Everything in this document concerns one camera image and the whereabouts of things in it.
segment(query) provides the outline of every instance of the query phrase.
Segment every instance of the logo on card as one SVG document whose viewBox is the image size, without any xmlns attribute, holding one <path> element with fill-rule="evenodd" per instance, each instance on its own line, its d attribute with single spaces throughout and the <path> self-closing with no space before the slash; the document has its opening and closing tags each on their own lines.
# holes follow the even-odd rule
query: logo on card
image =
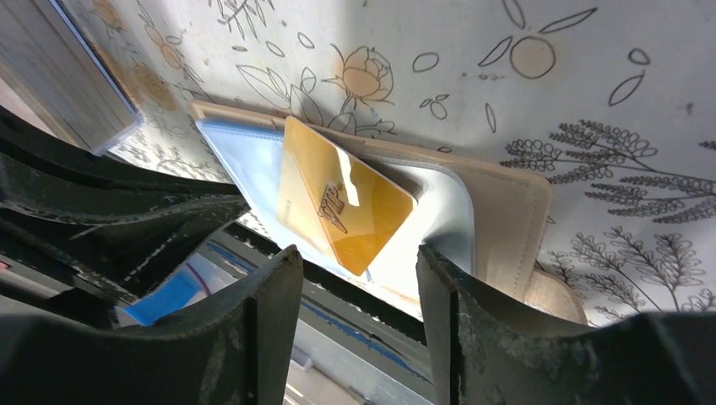
<svg viewBox="0 0 716 405">
<path fill-rule="evenodd" d="M 345 208 L 345 202 L 340 201 L 339 192 L 343 190 L 343 184 L 338 183 L 337 186 L 333 184 L 327 184 L 326 190 L 323 192 L 323 198 L 321 198 L 321 207 L 318 209 L 318 216 L 325 218 L 338 228 L 344 234 L 348 233 L 348 230 L 340 222 L 338 216 L 343 212 Z"/>
</svg>

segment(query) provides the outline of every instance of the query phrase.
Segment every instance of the gold card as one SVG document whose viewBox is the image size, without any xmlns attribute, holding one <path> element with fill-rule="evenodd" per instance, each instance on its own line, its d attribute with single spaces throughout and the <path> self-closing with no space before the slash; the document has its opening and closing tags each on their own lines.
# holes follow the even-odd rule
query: gold card
<svg viewBox="0 0 716 405">
<path fill-rule="evenodd" d="M 276 217 L 324 255 L 360 276 L 415 204 L 406 190 L 286 118 Z"/>
</svg>

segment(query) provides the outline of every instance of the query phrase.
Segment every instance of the gray book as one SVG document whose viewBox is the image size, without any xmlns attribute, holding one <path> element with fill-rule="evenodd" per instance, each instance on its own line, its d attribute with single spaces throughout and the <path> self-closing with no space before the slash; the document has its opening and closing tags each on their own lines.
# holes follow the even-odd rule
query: gray book
<svg viewBox="0 0 716 405">
<path fill-rule="evenodd" d="M 55 136 L 93 154 L 140 124 L 55 0 L 0 0 L 0 78 Z"/>
</svg>

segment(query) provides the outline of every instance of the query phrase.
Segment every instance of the book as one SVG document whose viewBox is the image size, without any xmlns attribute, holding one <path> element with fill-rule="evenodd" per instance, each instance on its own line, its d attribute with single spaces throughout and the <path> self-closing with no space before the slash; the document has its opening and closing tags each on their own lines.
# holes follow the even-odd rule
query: book
<svg viewBox="0 0 716 405">
<path fill-rule="evenodd" d="M 0 3 L 0 78 L 51 135 L 94 154 L 140 124 L 57 0 Z"/>
<path fill-rule="evenodd" d="M 360 276 L 415 206 L 405 189 L 286 118 L 276 217 L 321 253 Z"/>
</svg>

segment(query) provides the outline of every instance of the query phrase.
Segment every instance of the floral tablecloth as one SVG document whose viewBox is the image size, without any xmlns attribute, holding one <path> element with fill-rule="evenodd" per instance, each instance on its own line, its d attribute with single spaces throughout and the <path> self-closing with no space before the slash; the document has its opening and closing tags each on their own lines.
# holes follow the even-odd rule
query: floral tablecloth
<svg viewBox="0 0 716 405">
<path fill-rule="evenodd" d="M 716 309 L 716 3 L 65 0 L 140 110 L 111 151 L 229 181 L 208 100 L 533 171 L 537 266 L 602 326 Z"/>
</svg>

